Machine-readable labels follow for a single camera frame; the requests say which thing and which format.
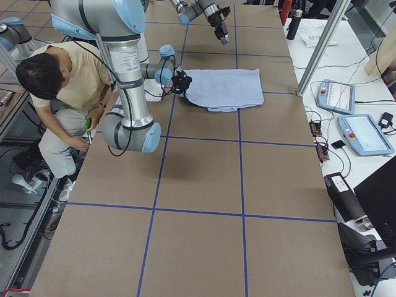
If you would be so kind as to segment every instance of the shoe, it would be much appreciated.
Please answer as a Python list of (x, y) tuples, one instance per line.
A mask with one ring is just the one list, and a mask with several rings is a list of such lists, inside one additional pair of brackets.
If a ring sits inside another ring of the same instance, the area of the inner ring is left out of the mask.
[(75, 181), (71, 181), (69, 178), (64, 183), (63, 190), (59, 195), (58, 201), (65, 202), (69, 200), (70, 193), (73, 191)]

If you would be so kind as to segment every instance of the trousers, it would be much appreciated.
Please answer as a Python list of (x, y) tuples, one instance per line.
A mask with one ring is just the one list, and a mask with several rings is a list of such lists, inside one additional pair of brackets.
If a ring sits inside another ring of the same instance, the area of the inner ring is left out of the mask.
[[(87, 114), (88, 111), (75, 110), (64, 106), (59, 109), (55, 117), (70, 136), (81, 136), (85, 132), (84, 124)], [(47, 129), (45, 131), (38, 147), (55, 178), (62, 178), (75, 171), (70, 145), (63, 142), (51, 130)]]

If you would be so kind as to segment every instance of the black hair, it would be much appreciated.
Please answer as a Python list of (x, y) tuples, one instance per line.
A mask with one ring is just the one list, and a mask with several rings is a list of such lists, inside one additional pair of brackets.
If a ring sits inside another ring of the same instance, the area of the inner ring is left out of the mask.
[(38, 98), (52, 100), (64, 82), (59, 68), (58, 57), (42, 53), (23, 60), (15, 72), (23, 88)]

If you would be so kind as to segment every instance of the towel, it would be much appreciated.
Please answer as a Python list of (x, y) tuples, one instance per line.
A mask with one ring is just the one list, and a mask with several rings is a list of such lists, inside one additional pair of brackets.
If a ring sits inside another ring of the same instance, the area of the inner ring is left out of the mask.
[(209, 111), (232, 112), (264, 102), (258, 69), (185, 71), (192, 77), (187, 99)]

